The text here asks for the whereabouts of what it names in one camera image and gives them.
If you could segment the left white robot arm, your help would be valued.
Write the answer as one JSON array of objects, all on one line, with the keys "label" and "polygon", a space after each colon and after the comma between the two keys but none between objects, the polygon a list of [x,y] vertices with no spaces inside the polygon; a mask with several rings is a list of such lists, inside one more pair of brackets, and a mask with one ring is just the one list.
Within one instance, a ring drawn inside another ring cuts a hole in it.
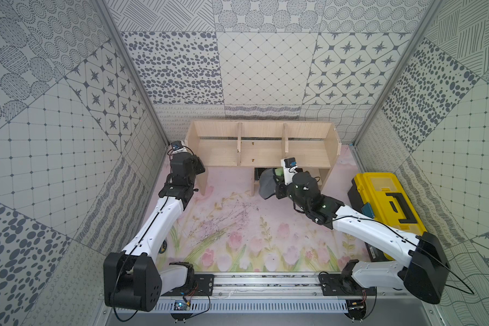
[{"label": "left white robot arm", "polygon": [[194,195],[196,176],[205,172],[201,160],[183,151],[171,155],[171,172],[159,192],[150,218],[122,251],[110,253],[103,263],[105,305],[134,311],[151,311],[161,295],[195,289],[191,263],[173,262],[158,270],[156,260],[167,236]]}]

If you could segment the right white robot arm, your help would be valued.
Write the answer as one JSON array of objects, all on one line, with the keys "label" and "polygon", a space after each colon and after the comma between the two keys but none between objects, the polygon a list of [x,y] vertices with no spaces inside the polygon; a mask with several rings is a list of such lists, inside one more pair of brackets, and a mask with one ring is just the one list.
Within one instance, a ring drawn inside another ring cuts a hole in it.
[{"label": "right white robot arm", "polygon": [[310,173],[273,176],[276,195],[289,198],[296,212],[315,224],[349,234],[392,257],[390,262],[352,259],[343,278],[362,288],[405,289],[429,304],[439,304],[450,267],[440,240],[429,232],[421,235],[392,228],[357,212],[345,203],[323,195]]}]

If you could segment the grey green cleaning cloth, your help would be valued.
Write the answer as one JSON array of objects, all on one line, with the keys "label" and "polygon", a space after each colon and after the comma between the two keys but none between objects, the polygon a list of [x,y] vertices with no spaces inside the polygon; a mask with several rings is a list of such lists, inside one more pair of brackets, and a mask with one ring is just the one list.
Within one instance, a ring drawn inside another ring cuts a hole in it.
[{"label": "grey green cleaning cloth", "polygon": [[282,199],[287,196],[284,170],[282,168],[267,168],[259,176],[259,195],[267,200],[273,196]]}]

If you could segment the light wooden bookshelf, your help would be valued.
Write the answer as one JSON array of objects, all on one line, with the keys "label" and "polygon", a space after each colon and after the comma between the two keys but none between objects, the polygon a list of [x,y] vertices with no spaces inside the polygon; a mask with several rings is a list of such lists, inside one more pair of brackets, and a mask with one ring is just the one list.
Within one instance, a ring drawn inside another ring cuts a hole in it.
[{"label": "light wooden bookshelf", "polygon": [[341,152],[331,122],[194,120],[185,144],[205,167],[273,168],[294,158],[324,187]]}]

